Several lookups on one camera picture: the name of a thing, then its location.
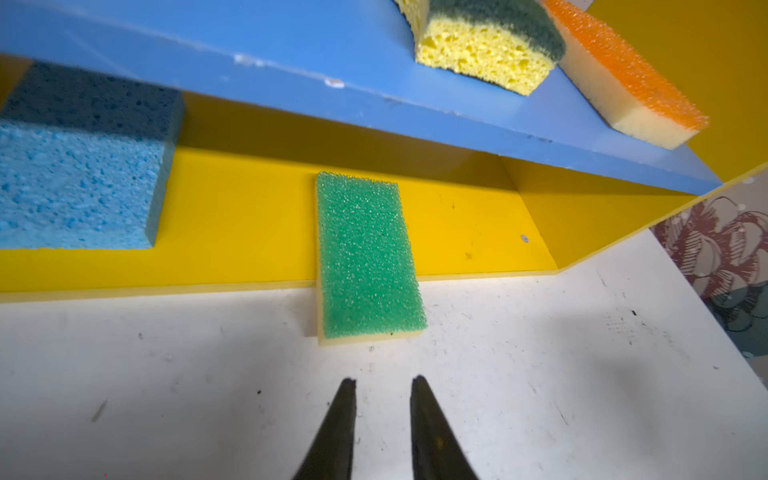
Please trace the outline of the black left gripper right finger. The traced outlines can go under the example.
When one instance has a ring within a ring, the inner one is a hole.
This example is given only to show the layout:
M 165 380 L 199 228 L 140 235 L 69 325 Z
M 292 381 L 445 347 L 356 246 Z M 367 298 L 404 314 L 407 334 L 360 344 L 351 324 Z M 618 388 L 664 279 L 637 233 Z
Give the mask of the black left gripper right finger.
M 410 425 L 414 479 L 478 479 L 422 375 L 412 381 Z

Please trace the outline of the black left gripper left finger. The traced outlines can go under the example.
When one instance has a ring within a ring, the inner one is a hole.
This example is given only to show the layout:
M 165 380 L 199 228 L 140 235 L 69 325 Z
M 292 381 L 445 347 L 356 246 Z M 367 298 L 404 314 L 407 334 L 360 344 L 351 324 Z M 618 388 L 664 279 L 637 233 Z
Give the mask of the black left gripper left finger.
M 356 418 L 356 381 L 345 378 L 294 479 L 349 480 L 353 467 Z

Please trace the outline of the blue sponge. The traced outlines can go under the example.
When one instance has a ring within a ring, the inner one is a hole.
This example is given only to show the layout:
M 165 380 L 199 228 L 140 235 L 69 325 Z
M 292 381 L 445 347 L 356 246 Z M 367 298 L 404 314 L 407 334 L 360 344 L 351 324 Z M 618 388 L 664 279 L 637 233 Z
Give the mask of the blue sponge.
M 180 91 L 32 64 L 1 110 L 4 249 L 150 249 Z

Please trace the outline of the orange sponge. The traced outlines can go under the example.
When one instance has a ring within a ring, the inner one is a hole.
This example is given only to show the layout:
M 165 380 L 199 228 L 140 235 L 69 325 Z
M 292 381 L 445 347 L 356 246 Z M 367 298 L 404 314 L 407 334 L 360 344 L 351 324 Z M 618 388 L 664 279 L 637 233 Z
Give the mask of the orange sponge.
M 559 66 L 614 130 L 674 150 L 709 118 L 606 23 L 568 1 L 542 3 L 566 43 Z

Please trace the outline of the dark green wavy sponge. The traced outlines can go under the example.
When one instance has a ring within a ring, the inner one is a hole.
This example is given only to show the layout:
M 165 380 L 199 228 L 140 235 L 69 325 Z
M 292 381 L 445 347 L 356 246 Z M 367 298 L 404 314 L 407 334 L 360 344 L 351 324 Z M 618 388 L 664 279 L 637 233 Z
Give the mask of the dark green wavy sponge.
M 421 65 L 449 70 L 522 96 L 565 56 L 545 8 L 530 0 L 396 0 Z

